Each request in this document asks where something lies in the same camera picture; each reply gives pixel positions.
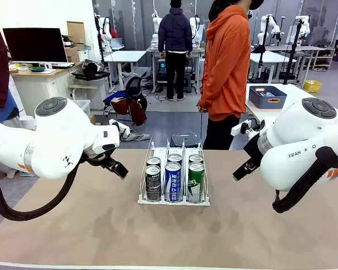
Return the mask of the blue plastic basket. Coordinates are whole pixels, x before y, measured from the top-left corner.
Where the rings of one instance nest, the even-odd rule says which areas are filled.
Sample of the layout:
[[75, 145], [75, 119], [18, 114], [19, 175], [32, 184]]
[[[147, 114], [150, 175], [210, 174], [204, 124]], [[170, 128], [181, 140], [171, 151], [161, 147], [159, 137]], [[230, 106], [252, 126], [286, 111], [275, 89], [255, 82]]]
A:
[[249, 101], [258, 109], [282, 109], [287, 95], [272, 85], [255, 85], [249, 88]]

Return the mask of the blue Pocari Sweat can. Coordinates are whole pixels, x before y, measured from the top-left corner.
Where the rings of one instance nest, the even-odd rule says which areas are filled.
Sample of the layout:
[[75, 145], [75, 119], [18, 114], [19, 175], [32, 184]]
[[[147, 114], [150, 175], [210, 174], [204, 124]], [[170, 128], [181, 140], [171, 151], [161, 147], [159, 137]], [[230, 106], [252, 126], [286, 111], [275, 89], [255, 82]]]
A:
[[167, 161], [168, 162], [175, 162], [175, 163], [179, 163], [180, 165], [182, 165], [182, 161], [183, 161], [183, 158], [180, 154], [169, 154], [168, 157], [167, 157]]
[[169, 161], [166, 164], [164, 191], [167, 201], [172, 203], [180, 201], [181, 165], [178, 162]]

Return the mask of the open brown cardboard box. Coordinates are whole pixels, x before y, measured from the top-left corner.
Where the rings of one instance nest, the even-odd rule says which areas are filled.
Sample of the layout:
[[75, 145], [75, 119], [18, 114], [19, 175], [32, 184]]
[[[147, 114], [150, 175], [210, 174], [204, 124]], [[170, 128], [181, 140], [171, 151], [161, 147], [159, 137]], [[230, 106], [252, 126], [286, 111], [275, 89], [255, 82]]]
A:
[[83, 22], [67, 21], [68, 37], [73, 43], [85, 44], [85, 26]]

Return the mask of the large white table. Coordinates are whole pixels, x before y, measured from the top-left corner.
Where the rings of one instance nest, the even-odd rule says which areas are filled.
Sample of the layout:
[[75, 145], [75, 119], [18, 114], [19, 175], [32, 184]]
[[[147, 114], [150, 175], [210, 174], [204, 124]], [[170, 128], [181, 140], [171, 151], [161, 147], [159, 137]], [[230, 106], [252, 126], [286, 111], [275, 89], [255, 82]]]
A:
[[317, 99], [294, 85], [268, 84], [287, 95], [282, 109], [258, 109], [253, 114], [259, 122], [258, 147], [264, 155], [285, 160], [330, 158], [338, 168], [338, 112], [324, 100]]

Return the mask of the person in dark jacket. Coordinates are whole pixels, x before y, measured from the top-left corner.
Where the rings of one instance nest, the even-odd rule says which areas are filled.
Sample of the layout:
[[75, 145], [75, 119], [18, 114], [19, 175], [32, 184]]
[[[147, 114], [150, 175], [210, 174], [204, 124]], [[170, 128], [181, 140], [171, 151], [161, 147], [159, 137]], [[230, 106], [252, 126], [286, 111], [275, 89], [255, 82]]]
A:
[[162, 19], [158, 30], [158, 50], [165, 56], [167, 71], [166, 99], [174, 100], [174, 89], [177, 89], [177, 100], [185, 99], [184, 75], [186, 57], [191, 54], [192, 29], [188, 18], [181, 9], [181, 0], [171, 0], [170, 11]]

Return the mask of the yellow plastic basket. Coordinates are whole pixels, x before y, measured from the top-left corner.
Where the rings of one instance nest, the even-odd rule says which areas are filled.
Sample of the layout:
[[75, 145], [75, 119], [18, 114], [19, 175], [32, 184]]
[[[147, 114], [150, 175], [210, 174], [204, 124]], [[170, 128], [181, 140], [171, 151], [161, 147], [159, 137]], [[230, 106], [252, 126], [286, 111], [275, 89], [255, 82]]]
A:
[[306, 80], [304, 82], [304, 90], [309, 93], [318, 93], [322, 87], [322, 83], [317, 80]]

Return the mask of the black tripod stand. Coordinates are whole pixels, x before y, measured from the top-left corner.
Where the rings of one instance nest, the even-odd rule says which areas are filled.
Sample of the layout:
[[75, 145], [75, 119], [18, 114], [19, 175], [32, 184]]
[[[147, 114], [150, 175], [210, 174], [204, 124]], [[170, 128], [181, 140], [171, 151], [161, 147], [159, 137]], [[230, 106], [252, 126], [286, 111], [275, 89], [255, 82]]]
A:
[[294, 41], [293, 41], [293, 44], [292, 44], [292, 49], [291, 49], [286, 73], [285, 73], [285, 76], [284, 76], [283, 85], [288, 84], [288, 78], [289, 78], [289, 75], [290, 75], [290, 70], [291, 70], [294, 54], [295, 54], [296, 47], [297, 47], [297, 41], [298, 41], [298, 38], [299, 38], [300, 29], [301, 29], [302, 24], [304, 23], [303, 19], [301, 19], [299, 16], [296, 17], [295, 21], [297, 21], [296, 33], [295, 33], [295, 38], [294, 38]]

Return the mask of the black office chair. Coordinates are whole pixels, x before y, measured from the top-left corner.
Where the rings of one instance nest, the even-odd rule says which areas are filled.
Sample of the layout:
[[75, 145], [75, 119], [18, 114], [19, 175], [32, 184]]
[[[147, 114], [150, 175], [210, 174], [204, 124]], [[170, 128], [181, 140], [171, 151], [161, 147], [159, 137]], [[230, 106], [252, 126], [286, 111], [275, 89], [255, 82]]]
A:
[[146, 112], [147, 107], [148, 107], [148, 102], [141, 90], [142, 80], [143, 78], [139, 76], [132, 77], [126, 84], [125, 92], [126, 92], [127, 102], [130, 102], [132, 100], [138, 102], [143, 112]]

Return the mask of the dark red bag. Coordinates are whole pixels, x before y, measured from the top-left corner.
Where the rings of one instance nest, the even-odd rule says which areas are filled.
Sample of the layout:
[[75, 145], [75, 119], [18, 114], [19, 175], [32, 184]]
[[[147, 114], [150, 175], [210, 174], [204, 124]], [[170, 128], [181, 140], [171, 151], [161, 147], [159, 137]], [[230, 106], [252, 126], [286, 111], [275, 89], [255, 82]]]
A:
[[136, 126], [143, 125], [147, 120], [147, 116], [142, 105], [136, 100], [112, 100], [110, 104], [117, 114], [128, 114], [132, 123]]

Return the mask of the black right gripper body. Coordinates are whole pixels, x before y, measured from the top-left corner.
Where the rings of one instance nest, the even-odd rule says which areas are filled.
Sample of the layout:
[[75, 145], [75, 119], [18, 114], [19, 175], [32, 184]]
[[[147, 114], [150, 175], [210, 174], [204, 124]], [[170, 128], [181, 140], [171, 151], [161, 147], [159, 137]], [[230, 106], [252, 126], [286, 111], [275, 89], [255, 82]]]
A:
[[244, 151], [249, 155], [249, 159], [247, 160], [247, 164], [250, 166], [260, 166], [261, 160], [263, 158], [263, 154], [261, 153], [258, 147], [258, 140], [260, 135], [257, 134], [253, 138], [251, 138], [248, 143], [243, 148]]

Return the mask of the blue cloth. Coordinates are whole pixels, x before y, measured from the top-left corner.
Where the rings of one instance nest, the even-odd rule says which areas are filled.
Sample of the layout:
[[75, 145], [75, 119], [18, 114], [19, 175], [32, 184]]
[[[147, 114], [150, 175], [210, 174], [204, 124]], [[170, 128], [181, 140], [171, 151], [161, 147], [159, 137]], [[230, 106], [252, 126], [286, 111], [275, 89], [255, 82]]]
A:
[[110, 106], [112, 103], [117, 103], [119, 101], [127, 101], [128, 99], [133, 99], [131, 92], [126, 92], [125, 90], [120, 90], [112, 93], [106, 99], [103, 100], [105, 106]]

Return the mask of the wooden shelf table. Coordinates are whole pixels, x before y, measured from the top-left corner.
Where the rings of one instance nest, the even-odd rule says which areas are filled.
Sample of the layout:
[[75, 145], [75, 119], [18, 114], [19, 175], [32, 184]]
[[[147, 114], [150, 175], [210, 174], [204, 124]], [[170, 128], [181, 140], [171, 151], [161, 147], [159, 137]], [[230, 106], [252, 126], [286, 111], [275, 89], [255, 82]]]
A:
[[[291, 45], [266, 46], [266, 50], [284, 54], [289, 57], [291, 53]], [[329, 70], [335, 49], [332, 47], [316, 47], [316, 46], [297, 46], [294, 59], [303, 61], [304, 69], [325, 69]]]

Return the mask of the white standing desk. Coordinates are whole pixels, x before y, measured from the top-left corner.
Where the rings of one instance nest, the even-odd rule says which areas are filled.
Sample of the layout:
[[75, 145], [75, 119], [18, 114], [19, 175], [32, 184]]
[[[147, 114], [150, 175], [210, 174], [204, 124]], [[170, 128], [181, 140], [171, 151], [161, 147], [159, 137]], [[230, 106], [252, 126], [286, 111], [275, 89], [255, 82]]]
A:
[[[151, 61], [152, 61], [152, 82], [153, 82], [153, 88], [152, 93], [155, 92], [157, 89], [157, 78], [156, 78], [156, 64], [155, 60], [160, 58], [160, 53], [157, 48], [147, 48], [147, 53], [151, 53]], [[192, 51], [192, 54], [188, 56], [188, 58], [193, 59], [194, 62], [194, 73], [195, 73], [195, 80], [191, 81], [192, 86], [194, 86], [195, 93], [199, 93], [199, 70], [200, 70], [200, 59], [201, 56], [205, 53], [204, 48], [195, 48]]]

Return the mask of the black gear bundle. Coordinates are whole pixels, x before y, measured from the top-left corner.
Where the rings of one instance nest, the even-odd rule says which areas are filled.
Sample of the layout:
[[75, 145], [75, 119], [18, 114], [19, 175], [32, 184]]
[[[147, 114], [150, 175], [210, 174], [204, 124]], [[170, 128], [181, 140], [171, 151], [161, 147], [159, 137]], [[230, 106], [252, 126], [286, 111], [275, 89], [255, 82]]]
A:
[[110, 72], [105, 69], [102, 62], [85, 59], [82, 70], [73, 72], [72, 75], [78, 80], [92, 81], [110, 77]]

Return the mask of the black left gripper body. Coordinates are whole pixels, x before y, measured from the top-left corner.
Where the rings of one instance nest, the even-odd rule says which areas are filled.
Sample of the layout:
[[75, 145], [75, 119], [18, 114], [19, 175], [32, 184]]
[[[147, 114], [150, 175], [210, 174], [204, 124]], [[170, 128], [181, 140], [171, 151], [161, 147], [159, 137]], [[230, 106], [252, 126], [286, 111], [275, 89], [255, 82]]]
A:
[[83, 153], [83, 160], [95, 167], [115, 168], [116, 161], [111, 157], [114, 150], [115, 149], [113, 148], [111, 150], [104, 151], [101, 154], [93, 154], [87, 151]]

